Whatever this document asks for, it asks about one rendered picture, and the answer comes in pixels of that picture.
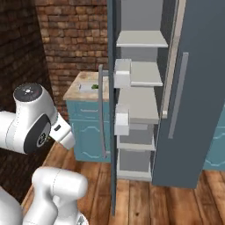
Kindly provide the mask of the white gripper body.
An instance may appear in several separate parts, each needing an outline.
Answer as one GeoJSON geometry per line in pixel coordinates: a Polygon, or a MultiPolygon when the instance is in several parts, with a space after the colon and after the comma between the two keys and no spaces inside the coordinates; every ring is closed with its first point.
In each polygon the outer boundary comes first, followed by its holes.
{"type": "Polygon", "coordinates": [[[66,148],[66,149],[71,149],[75,146],[76,140],[71,131],[69,131],[61,140],[60,144],[66,148]]]}

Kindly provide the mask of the teal counter cabinet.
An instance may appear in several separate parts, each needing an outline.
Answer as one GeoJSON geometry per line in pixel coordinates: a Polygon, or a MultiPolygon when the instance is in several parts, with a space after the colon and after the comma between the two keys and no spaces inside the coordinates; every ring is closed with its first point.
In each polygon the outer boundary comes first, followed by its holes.
{"type": "Polygon", "coordinates": [[[110,123],[109,103],[103,103],[105,152],[103,155],[98,121],[98,102],[67,100],[69,124],[76,139],[74,154],[77,161],[109,163],[110,123]]]}

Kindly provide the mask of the grey-blue freezer door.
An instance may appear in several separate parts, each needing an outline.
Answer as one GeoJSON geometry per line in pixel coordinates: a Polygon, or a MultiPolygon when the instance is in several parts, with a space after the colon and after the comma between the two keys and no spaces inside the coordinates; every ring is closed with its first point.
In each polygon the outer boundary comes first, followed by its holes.
{"type": "Polygon", "coordinates": [[[109,80],[110,148],[111,148],[111,213],[115,216],[117,192],[117,146],[114,134],[115,98],[114,64],[116,59],[116,0],[107,0],[107,53],[109,80]]]}

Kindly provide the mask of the clear tupperware container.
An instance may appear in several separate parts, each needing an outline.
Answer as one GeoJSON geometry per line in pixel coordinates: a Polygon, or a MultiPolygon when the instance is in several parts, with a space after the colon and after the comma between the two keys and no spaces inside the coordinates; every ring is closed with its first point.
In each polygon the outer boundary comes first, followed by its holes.
{"type": "Polygon", "coordinates": [[[97,93],[98,89],[92,89],[91,86],[95,83],[80,83],[78,90],[83,93],[97,93]]]}

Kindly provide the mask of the teal cabinet door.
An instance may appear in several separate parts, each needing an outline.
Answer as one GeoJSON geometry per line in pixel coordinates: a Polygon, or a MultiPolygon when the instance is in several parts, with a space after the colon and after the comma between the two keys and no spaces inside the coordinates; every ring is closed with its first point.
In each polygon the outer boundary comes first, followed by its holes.
{"type": "Polygon", "coordinates": [[[100,162],[102,147],[99,125],[96,121],[76,121],[76,159],[79,161],[100,162]]]}

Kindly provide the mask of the teal drawer front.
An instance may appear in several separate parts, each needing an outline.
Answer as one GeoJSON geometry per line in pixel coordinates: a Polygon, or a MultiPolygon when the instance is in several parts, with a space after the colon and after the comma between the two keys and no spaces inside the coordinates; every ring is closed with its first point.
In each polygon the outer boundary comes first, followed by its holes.
{"type": "Polygon", "coordinates": [[[71,120],[98,120],[98,103],[87,101],[67,101],[71,120]]]}

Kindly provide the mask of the white door bin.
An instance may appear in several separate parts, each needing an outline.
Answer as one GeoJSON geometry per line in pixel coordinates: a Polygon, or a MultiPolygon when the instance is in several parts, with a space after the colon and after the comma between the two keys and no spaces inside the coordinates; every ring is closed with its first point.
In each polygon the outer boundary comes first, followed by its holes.
{"type": "Polygon", "coordinates": [[[116,105],[114,132],[116,135],[129,135],[129,109],[126,105],[116,105]]]}
{"type": "Polygon", "coordinates": [[[125,88],[131,84],[131,60],[117,59],[114,67],[114,87],[125,88]]]}

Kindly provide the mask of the grey fridge drawer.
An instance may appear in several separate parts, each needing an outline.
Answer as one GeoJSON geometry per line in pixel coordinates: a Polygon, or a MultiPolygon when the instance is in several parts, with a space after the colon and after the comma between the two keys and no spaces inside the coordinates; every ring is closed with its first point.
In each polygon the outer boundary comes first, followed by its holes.
{"type": "Polygon", "coordinates": [[[131,124],[129,135],[118,135],[119,149],[155,151],[154,126],[152,124],[131,124]]]}
{"type": "Polygon", "coordinates": [[[120,149],[117,162],[117,178],[151,181],[150,151],[120,149]]]}

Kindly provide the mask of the grey fridge shelf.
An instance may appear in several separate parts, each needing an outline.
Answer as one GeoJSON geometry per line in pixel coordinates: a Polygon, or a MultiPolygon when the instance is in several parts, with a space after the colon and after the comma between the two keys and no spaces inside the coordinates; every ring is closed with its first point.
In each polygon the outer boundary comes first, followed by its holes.
{"type": "Polygon", "coordinates": [[[160,31],[121,31],[118,47],[168,47],[160,31]]]}
{"type": "Polygon", "coordinates": [[[162,86],[158,66],[155,62],[132,62],[131,64],[132,86],[162,86]]]}
{"type": "Polygon", "coordinates": [[[119,103],[128,106],[131,123],[157,124],[159,121],[153,88],[129,87],[121,89],[119,103]]]}

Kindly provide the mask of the grey-blue fridge door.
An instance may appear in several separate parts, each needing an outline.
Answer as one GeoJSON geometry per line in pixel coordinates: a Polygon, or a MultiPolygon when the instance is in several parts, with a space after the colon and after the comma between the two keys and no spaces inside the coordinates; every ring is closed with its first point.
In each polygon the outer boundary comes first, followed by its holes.
{"type": "Polygon", "coordinates": [[[152,184],[194,188],[225,103],[225,0],[186,0],[168,116],[160,122],[152,184]],[[189,53],[178,120],[168,138],[182,53],[189,53]]]}

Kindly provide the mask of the grey-blue fridge body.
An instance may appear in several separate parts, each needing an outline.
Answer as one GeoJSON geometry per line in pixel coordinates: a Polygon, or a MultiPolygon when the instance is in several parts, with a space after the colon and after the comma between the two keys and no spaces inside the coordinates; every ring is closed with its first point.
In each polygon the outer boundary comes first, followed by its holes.
{"type": "MultiPolygon", "coordinates": [[[[132,86],[131,84],[129,86],[153,88],[155,91],[159,116],[158,123],[152,124],[155,147],[157,147],[160,122],[168,116],[184,7],[185,0],[118,0],[116,3],[116,43],[121,31],[160,31],[168,44],[168,47],[118,47],[116,45],[115,61],[130,59],[132,62],[155,62],[158,66],[162,86],[132,86]]],[[[120,90],[125,88],[115,88],[116,105],[121,105],[119,94],[120,90]]],[[[152,180],[156,150],[150,152],[152,180]]]]}

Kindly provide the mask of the teal cabinet run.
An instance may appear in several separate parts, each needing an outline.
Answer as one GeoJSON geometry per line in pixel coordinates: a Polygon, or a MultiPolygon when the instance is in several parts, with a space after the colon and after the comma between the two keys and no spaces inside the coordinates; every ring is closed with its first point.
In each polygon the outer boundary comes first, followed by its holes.
{"type": "Polygon", "coordinates": [[[225,171],[225,105],[222,108],[220,119],[214,130],[214,137],[203,169],[209,171],[225,171]]]}

